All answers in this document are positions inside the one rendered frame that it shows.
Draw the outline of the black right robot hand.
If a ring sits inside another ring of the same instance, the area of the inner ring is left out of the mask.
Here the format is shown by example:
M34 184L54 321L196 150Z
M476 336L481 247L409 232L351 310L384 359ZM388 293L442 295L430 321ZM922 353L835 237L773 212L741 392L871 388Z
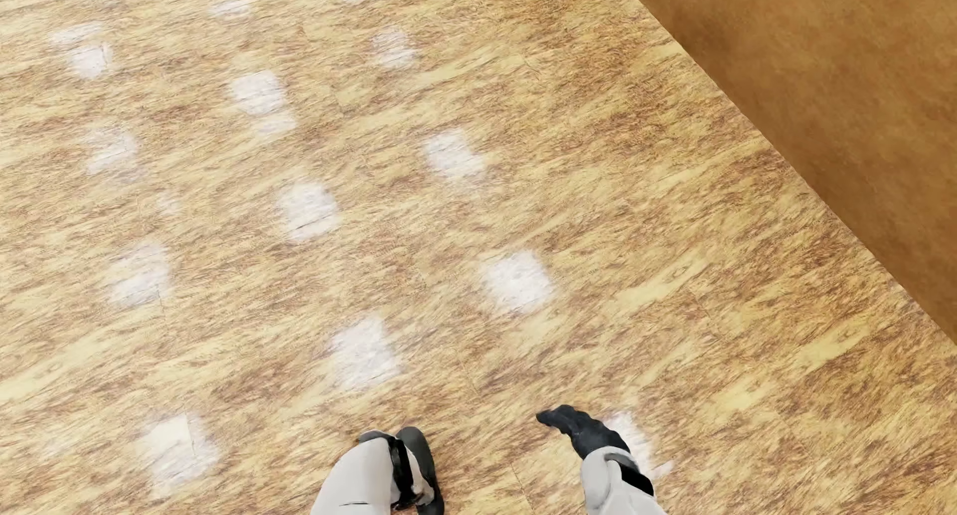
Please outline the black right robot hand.
M535 417L545 426L558 430L562 435L567 435L573 450L581 460L595 451L608 447L625 453L631 452L625 440L616 431L602 421L591 417L587 412L579 411L568 404L539 411Z

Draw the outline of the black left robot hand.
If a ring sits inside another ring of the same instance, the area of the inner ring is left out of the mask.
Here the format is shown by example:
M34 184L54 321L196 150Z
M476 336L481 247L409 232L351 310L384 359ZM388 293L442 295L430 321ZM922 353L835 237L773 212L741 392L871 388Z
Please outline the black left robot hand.
M415 467L421 477L421 491L415 504L417 515L445 515L445 501L437 480L435 460L425 435L416 427L399 430L407 451L415 458Z

